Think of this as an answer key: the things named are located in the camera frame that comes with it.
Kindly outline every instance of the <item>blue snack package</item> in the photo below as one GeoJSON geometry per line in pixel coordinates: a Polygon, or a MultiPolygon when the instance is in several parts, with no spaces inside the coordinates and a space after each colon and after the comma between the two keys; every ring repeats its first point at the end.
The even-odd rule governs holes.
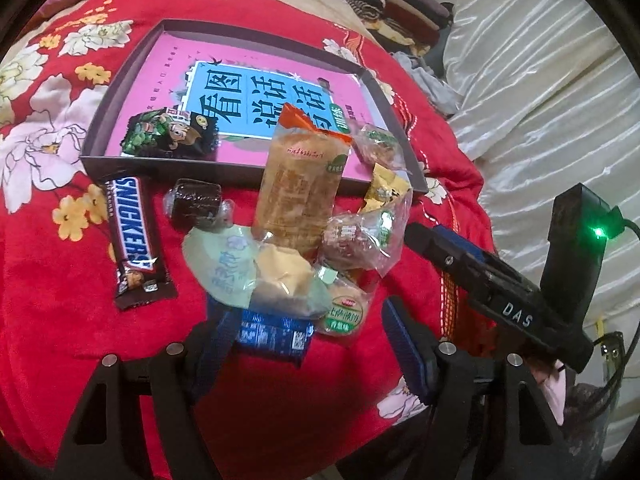
{"type": "Polygon", "coordinates": [[[311,320],[293,319],[245,310],[236,342],[241,348],[300,366],[311,343],[311,320]]]}

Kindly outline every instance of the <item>pile of clothes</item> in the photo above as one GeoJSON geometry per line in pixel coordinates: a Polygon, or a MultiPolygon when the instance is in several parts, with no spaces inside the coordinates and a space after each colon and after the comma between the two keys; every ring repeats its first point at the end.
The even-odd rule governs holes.
{"type": "Polygon", "coordinates": [[[451,15],[436,0],[346,0],[388,52],[423,56],[449,27],[451,15]]]}

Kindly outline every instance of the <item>white flower pattern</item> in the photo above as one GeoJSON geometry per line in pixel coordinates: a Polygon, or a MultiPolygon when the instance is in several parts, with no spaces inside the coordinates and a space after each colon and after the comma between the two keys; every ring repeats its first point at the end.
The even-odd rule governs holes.
{"type": "Polygon", "coordinates": [[[341,58],[346,59],[347,61],[351,61],[352,63],[359,65],[358,60],[353,55],[353,52],[348,48],[346,48],[345,46],[338,45],[338,43],[335,40],[324,39],[322,40],[322,42],[324,43],[324,49],[327,52],[331,52],[336,56],[340,56],[341,58]]]}
{"type": "Polygon", "coordinates": [[[129,43],[133,20],[123,22],[104,23],[101,25],[85,25],[77,32],[70,32],[65,38],[65,45],[58,56],[84,56],[89,49],[99,50],[116,46],[124,48],[129,43]]]}
{"type": "Polygon", "coordinates": [[[434,204],[441,205],[447,196],[447,190],[437,178],[426,176],[424,179],[427,181],[427,198],[434,204]]]}
{"type": "Polygon", "coordinates": [[[0,144],[2,192],[9,213],[31,201],[32,187],[46,191],[66,186],[84,171],[80,148],[106,89],[84,89],[71,101],[71,83],[58,74],[36,90],[30,99],[33,113],[0,144]]]}
{"type": "MultiPolygon", "coordinates": [[[[353,52],[348,48],[346,48],[345,46],[338,45],[337,41],[329,40],[325,38],[324,40],[322,40],[322,43],[324,43],[324,49],[327,52],[331,52],[332,54],[335,54],[336,56],[340,56],[341,58],[346,59],[347,61],[351,61],[352,63],[360,64],[358,62],[358,59],[353,55],[353,52]]],[[[378,79],[378,74],[376,73],[375,70],[372,70],[370,68],[367,68],[367,70],[369,70],[369,73],[373,76],[373,79],[375,79],[378,85],[380,86],[380,89],[382,90],[382,93],[385,95],[386,100],[389,101],[390,105],[392,105],[394,103],[394,97],[396,96],[394,89],[391,88],[391,85],[389,83],[380,81],[380,79],[378,79]]]]}
{"type": "Polygon", "coordinates": [[[38,52],[36,43],[22,49],[0,69],[0,126],[15,120],[11,101],[24,94],[42,72],[49,56],[38,52]]]}
{"type": "Polygon", "coordinates": [[[406,382],[404,382],[404,376],[400,377],[398,386],[378,403],[378,414],[382,418],[399,417],[394,422],[394,426],[417,415],[424,409],[426,409],[426,406],[420,402],[420,399],[409,393],[406,382]]]}

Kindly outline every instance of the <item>food item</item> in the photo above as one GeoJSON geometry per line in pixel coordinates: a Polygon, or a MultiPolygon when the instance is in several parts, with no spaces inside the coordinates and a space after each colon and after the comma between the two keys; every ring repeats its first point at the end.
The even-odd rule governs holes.
{"type": "Polygon", "coordinates": [[[221,203],[221,198],[222,189],[218,184],[181,178],[164,196],[162,205],[177,228],[195,226],[207,231],[233,224],[234,203],[231,200],[221,203]]]}
{"type": "Polygon", "coordinates": [[[258,277],[249,309],[298,319],[317,319],[327,312],[326,287],[297,250],[263,243],[255,263],[258,277]]]}
{"type": "Polygon", "coordinates": [[[218,143],[217,118],[160,108],[129,119],[122,153],[130,156],[203,158],[218,143]]]}
{"type": "Polygon", "coordinates": [[[396,197],[406,195],[410,189],[411,184],[409,184],[408,179],[402,178],[394,171],[376,164],[373,168],[371,185],[364,196],[365,205],[360,212],[366,213],[367,211],[379,209],[396,197]]]}
{"type": "Polygon", "coordinates": [[[285,104],[269,148],[252,232],[313,259],[347,162],[351,137],[316,128],[285,104]]]}
{"type": "Polygon", "coordinates": [[[353,143],[360,159],[371,166],[380,164],[388,170],[405,170],[402,147],[394,134],[373,124],[350,121],[353,143]]]}
{"type": "Polygon", "coordinates": [[[340,270],[373,270],[391,240],[395,215],[389,208],[345,213],[329,219],[322,234],[322,259],[340,270]]]}
{"type": "Polygon", "coordinates": [[[313,267],[295,249],[263,244],[255,259],[261,285],[269,286],[274,294],[306,296],[313,267]]]}
{"type": "Polygon", "coordinates": [[[200,285],[220,303],[248,308],[256,283],[258,251],[250,229],[232,225],[217,231],[193,228],[182,256],[200,285]]]}
{"type": "Polygon", "coordinates": [[[407,181],[376,165],[361,211],[329,218],[320,260],[341,271],[376,270],[385,276],[400,259],[412,197],[407,181]]]}
{"type": "Polygon", "coordinates": [[[311,321],[245,310],[236,341],[246,351],[300,365],[313,333],[314,324],[311,321]]]}
{"type": "Polygon", "coordinates": [[[156,218],[143,177],[128,176],[104,184],[122,310],[164,298],[177,291],[164,266],[156,218]]]}
{"type": "Polygon", "coordinates": [[[328,286],[331,310],[316,322],[316,331],[333,336],[353,335],[363,325],[372,294],[367,294],[345,276],[338,276],[328,286]]]}

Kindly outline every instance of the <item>pink book cover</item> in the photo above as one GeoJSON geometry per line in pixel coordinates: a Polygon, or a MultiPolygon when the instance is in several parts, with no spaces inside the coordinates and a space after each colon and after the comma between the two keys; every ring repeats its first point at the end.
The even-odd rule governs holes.
{"type": "MultiPolygon", "coordinates": [[[[302,108],[320,127],[330,126],[332,105],[345,118],[385,127],[368,91],[352,74],[164,32],[120,109],[105,155],[121,155],[129,118],[176,107],[218,118],[217,162],[264,167],[283,102],[302,108]]],[[[337,130],[333,122],[329,129],[337,130]]],[[[352,150],[343,176],[369,181],[371,170],[352,150]]]]}

